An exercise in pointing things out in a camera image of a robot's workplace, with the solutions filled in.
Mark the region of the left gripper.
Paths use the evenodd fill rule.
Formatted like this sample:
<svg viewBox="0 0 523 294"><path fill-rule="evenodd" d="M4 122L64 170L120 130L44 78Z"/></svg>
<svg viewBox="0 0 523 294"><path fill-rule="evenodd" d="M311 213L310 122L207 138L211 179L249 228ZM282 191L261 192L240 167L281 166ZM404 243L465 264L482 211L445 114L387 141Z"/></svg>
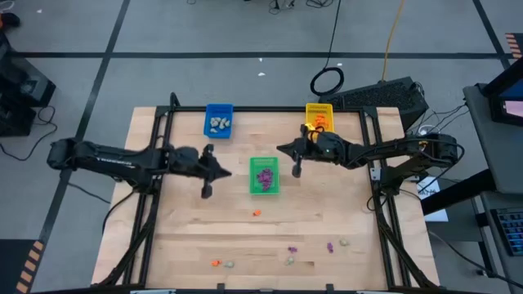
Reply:
<svg viewBox="0 0 523 294"><path fill-rule="evenodd" d="M194 147L182 146L176 148L174 173L179 176L195 177L203 180L201 198L212 196L211 180L218 180L231 176L231 172L224 169L216 158L212 158L213 145L206 145L202 155Z"/></svg>

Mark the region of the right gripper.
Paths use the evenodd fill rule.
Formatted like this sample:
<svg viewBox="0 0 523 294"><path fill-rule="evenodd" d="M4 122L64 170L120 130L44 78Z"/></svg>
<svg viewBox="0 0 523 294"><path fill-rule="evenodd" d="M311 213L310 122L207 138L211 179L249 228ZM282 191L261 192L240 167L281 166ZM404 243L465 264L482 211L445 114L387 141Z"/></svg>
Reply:
<svg viewBox="0 0 523 294"><path fill-rule="evenodd" d="M343 164L347 161L348 143L333 132L311 130L307 125L300 127L301 136L291 143L277 145L276 149L294 161L292 175L302 174L302 161Z"/></svg>

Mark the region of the green plastic basket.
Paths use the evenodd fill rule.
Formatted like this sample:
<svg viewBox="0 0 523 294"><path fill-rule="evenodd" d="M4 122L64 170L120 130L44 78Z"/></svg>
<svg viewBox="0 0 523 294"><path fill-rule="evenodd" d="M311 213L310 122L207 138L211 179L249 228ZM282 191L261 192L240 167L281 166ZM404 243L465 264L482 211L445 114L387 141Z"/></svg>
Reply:
<svg viewBox="0 0 523 294"><path fill-rule="evenodd" d="M272 177L267 176L265 182L270 182L270 189L264 192L262 185L265 182L259 182L257 176L262 171L270 168L274 174ZM252 157L249 163L249 192L252 195L275 195L279 193L279 160L277 157Z"/></svg>

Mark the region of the yellow plastic basket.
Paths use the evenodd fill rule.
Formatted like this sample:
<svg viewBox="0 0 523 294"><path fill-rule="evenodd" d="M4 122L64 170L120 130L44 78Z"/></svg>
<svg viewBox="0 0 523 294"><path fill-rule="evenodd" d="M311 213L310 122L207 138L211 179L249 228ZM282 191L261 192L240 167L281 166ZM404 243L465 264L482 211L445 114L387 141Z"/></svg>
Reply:
<svg viewBox="0 0 523 294"><path fill-rule="evenodd" d="M324 120L329 121L329 126L325 131L334 132L333 106L331 104L307 103L306 104L306 125L315 128L315 117L317 114L323 114Z"/></svg>

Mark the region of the blue plastic basket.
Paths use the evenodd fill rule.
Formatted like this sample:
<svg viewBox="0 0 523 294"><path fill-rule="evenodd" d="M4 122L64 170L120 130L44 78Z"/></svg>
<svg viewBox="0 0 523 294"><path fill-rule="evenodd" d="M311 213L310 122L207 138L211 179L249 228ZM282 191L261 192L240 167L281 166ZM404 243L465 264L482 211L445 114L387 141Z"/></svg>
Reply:
<svg viewBox="0 0 523 294"><path fill-rule="evenodd" d="M232 104L208 104L205 111L205 119L203 124L203 133L211 139L229 139L232 132L234 106ZM212 118L226 118L230 121L230 127L226 127L221 123L212 126L210 121ZM211 133L210 129L215 128L217 133Z"/></svg>

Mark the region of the white paper sheet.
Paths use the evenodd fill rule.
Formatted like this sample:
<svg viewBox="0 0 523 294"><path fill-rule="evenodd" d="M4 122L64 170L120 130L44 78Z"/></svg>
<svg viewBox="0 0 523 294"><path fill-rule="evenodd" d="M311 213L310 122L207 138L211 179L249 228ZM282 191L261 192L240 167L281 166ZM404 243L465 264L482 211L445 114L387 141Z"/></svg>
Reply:
<svg viewBox="0 0 523 294"><path fill-rule="evenodd" d="M433 181L434 177L428 176L417 183L418 196L420 199L431 197L433 194L440 191L440 186L437 181ZM433 212L424 216L426 222L448 222L449 218L445 209Z"/></svg>

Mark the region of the black desk support beam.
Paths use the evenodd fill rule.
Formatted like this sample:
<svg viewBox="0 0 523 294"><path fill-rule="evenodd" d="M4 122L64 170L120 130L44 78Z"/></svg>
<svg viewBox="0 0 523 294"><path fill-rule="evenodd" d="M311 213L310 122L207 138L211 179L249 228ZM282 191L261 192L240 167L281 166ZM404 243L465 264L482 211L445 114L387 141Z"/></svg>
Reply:
<svg viewBox="0 0 523 294"><path fill-rule="evenodd" d="M482 192L495 189L492 173L490 169L486 169L423 199L421 201L423 215L446 209L456 203L474 198Z"/></svg>

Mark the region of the grey desk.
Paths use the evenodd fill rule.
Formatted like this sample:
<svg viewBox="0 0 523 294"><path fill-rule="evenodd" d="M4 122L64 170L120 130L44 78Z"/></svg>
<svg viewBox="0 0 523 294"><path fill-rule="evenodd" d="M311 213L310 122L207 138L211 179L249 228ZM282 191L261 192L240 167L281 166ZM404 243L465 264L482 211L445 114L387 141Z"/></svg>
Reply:
<svg viewBox="0 0 523 294"><path fill-rule="evenodd" d="M523 127L494 122L478 86L463 94L497 191L523 194Z"/></svg>

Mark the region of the black floor equipment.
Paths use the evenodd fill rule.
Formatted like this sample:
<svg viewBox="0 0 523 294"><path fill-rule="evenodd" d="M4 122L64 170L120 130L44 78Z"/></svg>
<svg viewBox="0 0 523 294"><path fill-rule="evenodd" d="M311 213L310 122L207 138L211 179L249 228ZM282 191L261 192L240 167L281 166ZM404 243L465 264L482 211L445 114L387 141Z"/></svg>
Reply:
<svg viewBox="0 0 523 294"><path fill-rule="evenodd" d="M28 136L56 85L25 58L15 57L6 35L0 32L0 137Z"/></svg>

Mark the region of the black monitor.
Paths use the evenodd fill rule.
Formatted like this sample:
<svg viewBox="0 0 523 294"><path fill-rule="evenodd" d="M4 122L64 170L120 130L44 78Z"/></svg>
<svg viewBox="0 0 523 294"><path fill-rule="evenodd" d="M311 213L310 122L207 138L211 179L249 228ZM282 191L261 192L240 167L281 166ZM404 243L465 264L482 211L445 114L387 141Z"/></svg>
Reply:
<svg viewBox="0 0 523 294"><path fill-rule="evenodd" d="M488 83L482 94L493 121L523 127L523 59Z"/></svg>

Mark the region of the black mat orange stripes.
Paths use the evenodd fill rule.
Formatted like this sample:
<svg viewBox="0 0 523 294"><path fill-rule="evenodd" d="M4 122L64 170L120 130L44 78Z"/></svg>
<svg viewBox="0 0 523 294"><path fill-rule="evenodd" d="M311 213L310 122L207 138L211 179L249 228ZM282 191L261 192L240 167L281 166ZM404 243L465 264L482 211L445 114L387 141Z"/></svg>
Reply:
<svg viewBox="0 0 523 294"><path fill-rule="evenodd" d="M29 294L45 244L41 240L0 239L0 294Z"/></svg>
<svg viewBox="0 0 523 294"><path fill-rule="evenodd" d="M523 58L523 33L505 33L505 38L514 59Z"/></svg>

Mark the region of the black keyboard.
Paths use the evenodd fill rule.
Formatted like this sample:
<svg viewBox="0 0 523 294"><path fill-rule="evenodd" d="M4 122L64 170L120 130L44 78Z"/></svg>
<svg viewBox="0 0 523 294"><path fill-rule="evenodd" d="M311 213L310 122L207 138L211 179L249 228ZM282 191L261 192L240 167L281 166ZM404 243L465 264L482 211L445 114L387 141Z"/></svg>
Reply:
<svg viewBox="0 0 523 294"><path fill-rule="evenodd" d="M510 256L523 256L523 207L493 209L494 224Z"/></svg>

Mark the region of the black orange object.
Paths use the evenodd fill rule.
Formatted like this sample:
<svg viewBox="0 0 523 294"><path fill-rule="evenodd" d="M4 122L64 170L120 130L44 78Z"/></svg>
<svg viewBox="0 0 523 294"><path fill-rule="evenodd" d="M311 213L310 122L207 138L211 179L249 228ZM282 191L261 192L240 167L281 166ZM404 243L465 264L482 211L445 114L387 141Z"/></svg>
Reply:
<svg viewBox="0 0 523 294"><path fill-rule="evenodd" d="M19 27L20 18L11 12L0 13L0 29Z"/></svg>

